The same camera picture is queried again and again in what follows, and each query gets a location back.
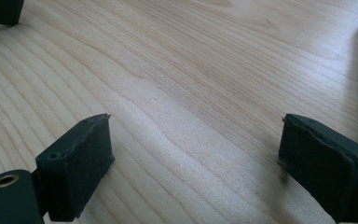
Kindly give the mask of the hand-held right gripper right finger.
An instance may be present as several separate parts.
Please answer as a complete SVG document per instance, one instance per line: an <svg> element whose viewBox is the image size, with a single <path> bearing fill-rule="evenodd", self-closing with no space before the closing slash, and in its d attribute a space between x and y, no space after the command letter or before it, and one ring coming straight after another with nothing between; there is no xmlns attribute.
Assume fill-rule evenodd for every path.
<svg viewBox="0 0 358 224"><path fill-rule="evenodd" d="M358 223L358 144L303 116L283 118L283 169L336 222Z"/></svg>

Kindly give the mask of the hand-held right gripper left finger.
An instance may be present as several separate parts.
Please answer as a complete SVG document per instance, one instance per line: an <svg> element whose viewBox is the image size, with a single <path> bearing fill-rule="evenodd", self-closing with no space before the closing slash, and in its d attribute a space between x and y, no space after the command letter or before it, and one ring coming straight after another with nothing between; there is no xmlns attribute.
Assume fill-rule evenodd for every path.
<svg viewBox="0 0 358 224"><path fill-rule="evenodd" d="M52 221L79 217L113 163L109 118L100 114L79 121L36 157L40 209Z"/></svg>

